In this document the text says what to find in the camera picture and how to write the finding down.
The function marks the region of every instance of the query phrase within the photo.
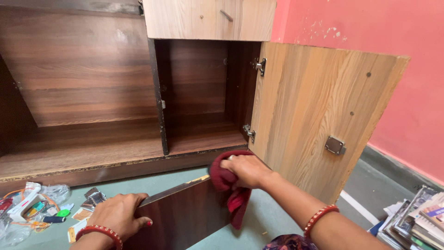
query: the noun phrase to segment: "floor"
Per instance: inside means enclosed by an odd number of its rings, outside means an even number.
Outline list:
[[[85,200],[83,194],[93,186],[108,197],[118,193],[139,192],[153,195],[205,174],[207,174],[206,167],[198,167],[80,186],[73,188],[67,203],[75,204],[72,209],[75,212],[76,207]],[[384,207],[402,201],[404,198],[411,199],[413,196],[413,193],[359,160],[337,205],[346,217],[368,230],[373,226],[371,221],[374,223],[375,220],[384,217]],[[33,232],[25,241],[8,247],[6,250],[68,249],[67,229],[76,222],[69,217],[66,222],[53,224],[42,233]],[[294,233],[302,234],[302,231],[285,211],[267,193],[262,190],[253,190],[241,230],[236,231],[230,225],[225,226],[189,249],[257,250],[278,235]]]

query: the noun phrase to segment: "maroon cloth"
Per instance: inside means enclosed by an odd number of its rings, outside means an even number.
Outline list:
[[[222,160],[227,159],[231,155],[254,155],[252,152],[245,150],[235,150],[224,152],[219,155],[210,167],[210,177],[213,185],[217,191],[231,190],[234,183],[238,181],[238,177],[227,169],[220,167]],[[240,229],[242,226],[242,219],[244,218],[247,209],[248,201],[250,199],[251,189],[239,187],[228,198],[228,210],[231,213],[230,222],[235,229]]]

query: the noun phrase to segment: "light wood cabinet door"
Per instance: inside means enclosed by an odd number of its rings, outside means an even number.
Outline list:
[[[262,43],[249,149],[271,169],[335,203],[409,57]],[[344,154],[325,149],[333,136]]]
[[[269,41],[275,8],[276,0],[143,0],[148,37],[161,39]]]

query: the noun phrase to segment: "drawer handle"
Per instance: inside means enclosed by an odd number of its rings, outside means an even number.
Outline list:
[[[224,10],[221,9],[221,13],[228,19],[228,21],[232,22],[234,19],[228,15]]]

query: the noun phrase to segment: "woman's right hand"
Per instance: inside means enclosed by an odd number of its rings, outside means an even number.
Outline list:
[[[266,178],[275,173],[254,155],[233,156],[231,160],[222,160],[220,166],[239,178],[238,182],[233,185],[233,190],[237,187],[262,189]]]

